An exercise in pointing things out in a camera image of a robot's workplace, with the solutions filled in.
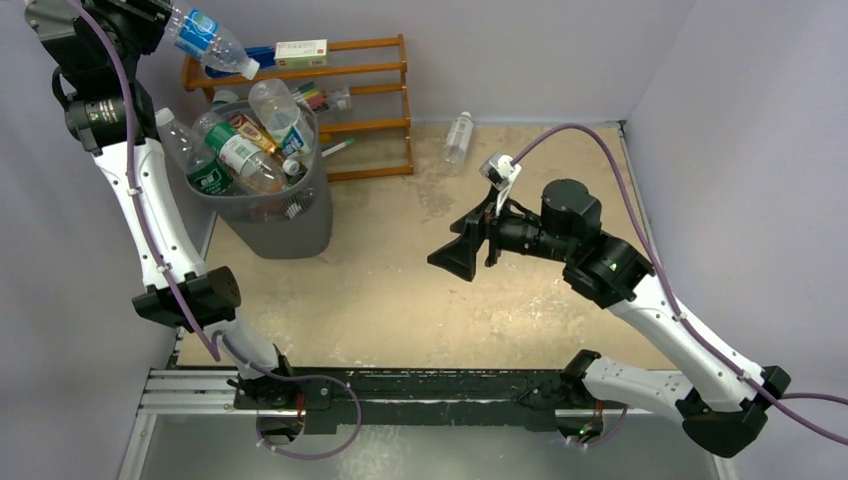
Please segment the clear bottle blue label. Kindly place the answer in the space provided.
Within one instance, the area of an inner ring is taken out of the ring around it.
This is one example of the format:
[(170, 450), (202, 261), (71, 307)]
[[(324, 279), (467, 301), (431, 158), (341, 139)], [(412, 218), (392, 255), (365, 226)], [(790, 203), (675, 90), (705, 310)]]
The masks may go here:
[(253, 80), (260, 69), (236, 36), (186, 1), (172, 1), (163, 40), (202, 65)]

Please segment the clear bottle white cap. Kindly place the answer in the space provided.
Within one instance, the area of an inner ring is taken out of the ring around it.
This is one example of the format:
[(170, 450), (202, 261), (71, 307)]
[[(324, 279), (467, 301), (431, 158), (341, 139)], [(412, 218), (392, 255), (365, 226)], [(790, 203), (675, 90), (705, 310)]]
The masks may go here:
[(473, 130), (472, 115), (468, 111), (461, 112), (452, 122), (443, 147), (443, 158), (448, 164), (459, 167), (464, 163)]

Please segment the amber tea bottle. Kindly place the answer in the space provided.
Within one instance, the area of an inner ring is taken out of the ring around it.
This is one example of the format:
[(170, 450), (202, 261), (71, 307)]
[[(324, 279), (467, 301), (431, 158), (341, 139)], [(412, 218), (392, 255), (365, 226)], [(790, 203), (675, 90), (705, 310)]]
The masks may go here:
[(283, 173), (290, 178), (304, 174), (306, 169), (302, 164), (292, 158), (288, 158), (282, 152), (282, 149), (272, 139), (270, 134), (260, 127), (245, 114), (235, 114), (229, 119), (229, 123), (245, 138), (252, 141), (261, 150), (267, 153), (270, 158), (280, 166)]

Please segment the clear bottle green label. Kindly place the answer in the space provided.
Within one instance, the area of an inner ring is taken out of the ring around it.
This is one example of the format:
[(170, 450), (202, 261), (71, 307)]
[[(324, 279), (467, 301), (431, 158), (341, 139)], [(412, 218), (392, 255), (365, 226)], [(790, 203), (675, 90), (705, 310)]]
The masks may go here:
[(167, 107), (155, 112), (155, 122), (165, 153), (170, 155), (195, 191), (209, 196), (231, 192), (232, 176), (190, 127), (180, 122)]

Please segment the crushed bottle blue white label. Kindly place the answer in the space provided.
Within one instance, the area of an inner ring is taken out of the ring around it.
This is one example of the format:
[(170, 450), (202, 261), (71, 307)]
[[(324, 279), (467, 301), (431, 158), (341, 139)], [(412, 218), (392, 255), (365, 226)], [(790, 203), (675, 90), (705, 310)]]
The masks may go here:
[(248, 103), (286, 157), (312, 152), (314, 131), (282, 80), (267, 79), (254, 84)]

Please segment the bottle green cap green label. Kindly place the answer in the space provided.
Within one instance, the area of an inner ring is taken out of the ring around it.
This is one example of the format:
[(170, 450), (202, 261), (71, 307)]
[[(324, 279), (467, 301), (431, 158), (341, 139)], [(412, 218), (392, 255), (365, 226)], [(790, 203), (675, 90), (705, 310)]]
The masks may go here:
[(248, 195), (272, 195), (286, 189), (284, 174), (269, 155), (221, 115), (203, 113), (194, 121), (192, 129), (236, 174)]

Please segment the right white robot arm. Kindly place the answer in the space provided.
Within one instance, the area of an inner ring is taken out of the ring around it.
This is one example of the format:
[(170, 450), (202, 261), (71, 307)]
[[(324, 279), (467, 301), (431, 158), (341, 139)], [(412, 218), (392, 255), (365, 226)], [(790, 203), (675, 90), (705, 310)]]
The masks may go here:
[(784, 394), (790, 376), (736, 353), (681, 303), (667, 300), (653, 265), (605, 232), (601, 213), (601, 202), (572, 179), (548, 183), (539, 212), (491, 189), (452, 224), (455, 239), (427, 260), (466, 281), (475, 276), (481, 248), (487, 266), (505, 251), (562, 263), (576, 293), (635, 328), (675, 366), (662, 374), (581, 350), (561, 373), (564, 399), (576, 407), (600, 400), (646, 410), (680, 425), (714, 455), (737, 455), (759, 436), (771, 399)]

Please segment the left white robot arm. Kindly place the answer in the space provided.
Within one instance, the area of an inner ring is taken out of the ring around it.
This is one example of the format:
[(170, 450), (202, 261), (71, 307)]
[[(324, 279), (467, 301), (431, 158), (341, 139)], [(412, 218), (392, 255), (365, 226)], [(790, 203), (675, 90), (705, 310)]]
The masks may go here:
[(30, 1), (29, 27), (55, 61), (51, 88), (65, 125), (115, 195), (131, 232), (144, 292), (132, 301), (152, 322), (197, 335), (214, 358), (229, 356), (237, 385), (259, 386), (272, 408), (297, 399), (285, 356), (239, 314), (232, 271), (209, 269), (173, 198), (150, 95), (137, 81), (141, 57), (172, 44), (210, 54), (215, 21), (179, 1)]

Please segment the grey mesh waste bin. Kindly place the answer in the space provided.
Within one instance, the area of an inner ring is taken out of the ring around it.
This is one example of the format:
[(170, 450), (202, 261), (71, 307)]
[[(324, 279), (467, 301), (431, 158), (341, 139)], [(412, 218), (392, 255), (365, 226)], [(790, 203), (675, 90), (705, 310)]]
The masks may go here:
[[(214, 108), (228, 122), (235, 114), (245, 114), (261, 124), (245, 101)], [(265, 259), (302, 259), (320, 254), (328, 246), (333, 225), (333, 209), (323, 157), (317, 143), (309, 154), (288, 157), (306, 169), (297, 177), (285, 177), (286, 189), (277, 194), (251, 196), (236, 174), (236, 192), (209, 196), (193, 189), (196, 197), (210, 207), (258, 256)]]

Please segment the wooden slatted shelf rack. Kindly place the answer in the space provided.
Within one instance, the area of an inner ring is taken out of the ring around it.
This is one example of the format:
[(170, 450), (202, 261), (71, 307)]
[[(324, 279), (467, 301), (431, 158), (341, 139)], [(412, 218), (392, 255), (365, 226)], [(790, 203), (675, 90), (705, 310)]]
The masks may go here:
[(412, 175), (415, 162), (403, 36), (330, 42), (328, 60), (329, 66), (312, 69), (281, 70), (275, 65), (247, 80), (242, 76), (209, 78), (200, 62), (186, 56), (181, 82), (188, 92), (201, 91), (208, 103), (216, 90), (235, 89), (246, 96), (254, 83), (271, 78), (284, 81), (292, 89), (310, 81), (326, 91), (347, 86), (351, 109), (314, 112), (320, 124), (317, 132), (321, 146), (348, 138), (356, 140), (355, 149), (327, 161), (328, 180)]

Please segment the blue stapler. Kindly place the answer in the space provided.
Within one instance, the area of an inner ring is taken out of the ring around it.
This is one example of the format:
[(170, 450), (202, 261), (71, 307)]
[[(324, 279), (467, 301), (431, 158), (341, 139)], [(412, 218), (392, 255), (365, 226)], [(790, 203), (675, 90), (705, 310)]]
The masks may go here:
[[(275, 50), (271, 46), (253, 46), (245, 49), (246, 55), (258, 64), (255, 68), (254, 75), (268, 71), (275, 67), (274, 54)], [(204, 73), (212, 79), (224, 78), (230, 76), (240, 76), (238, 72), (226, 72), (217, 70), (209, 66), (204, 67)]]

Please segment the green and white marker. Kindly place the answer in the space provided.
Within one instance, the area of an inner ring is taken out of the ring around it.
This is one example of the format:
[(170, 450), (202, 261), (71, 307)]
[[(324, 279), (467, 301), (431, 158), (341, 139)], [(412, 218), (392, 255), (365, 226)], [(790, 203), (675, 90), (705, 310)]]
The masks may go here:
[(335, 154), (335, 153), (337, 153), (337, 152), (339, 152), (339, 151), (341, 151), (341, 150), (343, 150), (343, 149), (345, 149), (345, 148), (347, 148), (347, 147), (349, 147), (349, 146), (353, 145), (354, 143), (355, 143), (355, 139), (354, 139), (354, 138), (348, 138), (348, 139), (346, 139), (346, 140), (344, 140), (344, 141), (342, 141), (342, 142), (339, 142), (339, 143), (337, 143), (337, 144), (335, 144), (335, 145), (333, 145), (333, 146), (331, 146), (331, 147), (328, 147), (328, 148), (324, 149), (324, 150), (322, 151), (322, 156), (323, 156), (323, 157), (328, 157), (328, 156), (330, 156), (330, 155), (333, 155), (333, 154)]

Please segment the white and red box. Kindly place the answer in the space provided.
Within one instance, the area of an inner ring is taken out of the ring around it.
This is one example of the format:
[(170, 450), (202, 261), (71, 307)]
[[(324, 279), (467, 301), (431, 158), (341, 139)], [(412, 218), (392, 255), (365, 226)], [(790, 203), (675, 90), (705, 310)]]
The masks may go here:
[(278, 42), (274, 49), (274, 63), (281, 70), (329, 66), (328, 41), (317, 39)]

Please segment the clear jar of clips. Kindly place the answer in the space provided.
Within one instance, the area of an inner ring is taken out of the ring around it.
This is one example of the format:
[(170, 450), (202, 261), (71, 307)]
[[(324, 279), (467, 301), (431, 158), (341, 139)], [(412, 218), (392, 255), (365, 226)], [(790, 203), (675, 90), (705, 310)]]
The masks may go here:
[(325, 99), (329, 108), (333, 111), (344, 111), (352, 108), (351, 93), (347, 86), (328, 89)]

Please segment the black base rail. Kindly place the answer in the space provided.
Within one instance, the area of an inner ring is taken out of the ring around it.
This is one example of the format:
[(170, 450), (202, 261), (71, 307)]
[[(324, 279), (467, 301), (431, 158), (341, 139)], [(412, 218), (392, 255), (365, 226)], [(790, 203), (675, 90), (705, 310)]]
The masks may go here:
[(308, 434), (340, 426), (514, 426), (531, 432), (574, 429), (569, 410), (597, 402), (556, 369), (367, 369), (298, 367), (285, 382), (235, 378), (234, 406), (291, 411)]

